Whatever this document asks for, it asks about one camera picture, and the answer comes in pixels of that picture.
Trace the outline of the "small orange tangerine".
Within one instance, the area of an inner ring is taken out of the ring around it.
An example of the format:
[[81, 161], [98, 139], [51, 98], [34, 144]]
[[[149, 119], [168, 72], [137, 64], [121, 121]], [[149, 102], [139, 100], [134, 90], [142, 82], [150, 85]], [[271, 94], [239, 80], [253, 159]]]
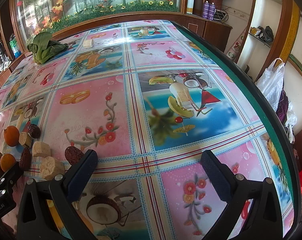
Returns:
[[0, 158], [0, 167], [3, 170], [3, 172], [7, 172], [13, 165], [16, 163], [15, 157], [10, 154], [4, 154]]

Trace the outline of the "large orange tangerine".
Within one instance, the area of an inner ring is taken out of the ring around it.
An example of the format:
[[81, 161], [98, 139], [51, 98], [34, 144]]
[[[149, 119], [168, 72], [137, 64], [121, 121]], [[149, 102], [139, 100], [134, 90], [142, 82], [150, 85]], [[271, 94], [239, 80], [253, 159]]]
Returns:
[[4, 130], [4, 139], [8, 146], [14, 147], [19, 143], [20, 133], [15, 126], [7, 126]]

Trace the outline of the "dark red jujube date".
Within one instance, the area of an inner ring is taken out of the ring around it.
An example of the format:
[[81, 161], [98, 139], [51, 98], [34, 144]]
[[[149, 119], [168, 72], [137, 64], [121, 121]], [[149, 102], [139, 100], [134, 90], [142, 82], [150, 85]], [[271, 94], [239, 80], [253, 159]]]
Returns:
[[19, 160], [19, 167], [22, 170], [27, 171], [31, 166], [31, 159], [32, 159], [32, 155], [30, 150], [28, 148], [24, 148]]
[[84, 153], [75, 146], [69, 146], [65, 149], [65, 158], [70, 165], [75, 165], [84, 156]]

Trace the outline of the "white plastic bag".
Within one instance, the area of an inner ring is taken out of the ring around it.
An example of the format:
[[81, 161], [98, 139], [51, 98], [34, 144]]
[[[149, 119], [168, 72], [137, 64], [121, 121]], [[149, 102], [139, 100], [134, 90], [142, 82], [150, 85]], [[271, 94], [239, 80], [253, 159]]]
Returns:
[[255, 82], [274, 111], [277, 110], [284, 84], [285, 63], [275, 58]]

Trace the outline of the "green plastic bottle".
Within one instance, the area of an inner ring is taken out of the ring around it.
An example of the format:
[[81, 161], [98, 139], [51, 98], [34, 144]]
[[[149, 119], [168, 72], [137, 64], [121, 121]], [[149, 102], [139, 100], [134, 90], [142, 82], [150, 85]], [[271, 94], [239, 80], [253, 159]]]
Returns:
[[18, 58], [21, 55], [21, 51], [19, 49], [18, 42], [16, 40], [16, 36], [14, 35], [14, 33], [12, 33], [9, 38], [9, 45], [11, 46], [11, 50], [14, 54], [14, 58], [15, 59]]

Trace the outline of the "green leafy bok choy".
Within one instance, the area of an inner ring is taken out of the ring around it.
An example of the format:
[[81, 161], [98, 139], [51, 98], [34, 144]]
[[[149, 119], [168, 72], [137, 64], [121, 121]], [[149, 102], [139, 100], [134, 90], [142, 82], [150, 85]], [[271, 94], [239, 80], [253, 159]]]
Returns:
[[52, 34], [49, 32], [41, 32], [37, 34], [33, 42], [27, 45], [27, 49], [33, 55], [33, 61], [36, 64], [44, 64], [56, 55], [68, 48], [67, 43], [60, 43], [51, 40]]

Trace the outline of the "colourful fruit print tablecloth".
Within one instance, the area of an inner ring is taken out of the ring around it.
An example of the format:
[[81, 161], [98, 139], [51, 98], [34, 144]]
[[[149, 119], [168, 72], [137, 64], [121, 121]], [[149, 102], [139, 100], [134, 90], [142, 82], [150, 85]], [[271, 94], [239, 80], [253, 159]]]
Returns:
[[[92, 48], [83, 42], [94, 40]], [[276, 113], [250, 78], [223, 53], [176, 23], [123, 22], [63, 40], [45, 64], [23, 59], [0, 89], [0, 152], [19, 162], [24, 149], [4, 139], [30, 124], [61, 161], [65, 149], [94, 150], [98, 164], [72, 206], [95, 239], [204, 239], [221, 215], [200, 160], [210, 150], [234, 174], [271, 178], [283, 238], [296, 228], [298, 180]], [[26, 182], [41, 178], [44, 158], [13, 186], [16, 207], [0, 219], [0, 239], [17, 239]]]

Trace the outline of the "small beige yam piece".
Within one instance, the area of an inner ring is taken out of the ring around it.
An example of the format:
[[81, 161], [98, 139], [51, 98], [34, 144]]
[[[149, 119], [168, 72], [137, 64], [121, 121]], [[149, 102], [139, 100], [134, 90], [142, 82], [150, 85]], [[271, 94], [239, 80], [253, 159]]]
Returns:
[[84, 48], [92, 48], [94, 46], [94, 40], [93, 39], [87, 39], [83, 42]]

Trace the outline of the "wooden sideboard cabinet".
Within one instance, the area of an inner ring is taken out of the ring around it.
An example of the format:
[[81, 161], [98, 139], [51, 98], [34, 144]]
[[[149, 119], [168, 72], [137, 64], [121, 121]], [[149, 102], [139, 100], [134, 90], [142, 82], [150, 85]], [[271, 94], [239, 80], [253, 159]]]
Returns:
[[232, 27], [228, 24], [206, 20], [199, 16], [182, 14], [174, 22], [196, 33], [204, 40], [224, 52]]

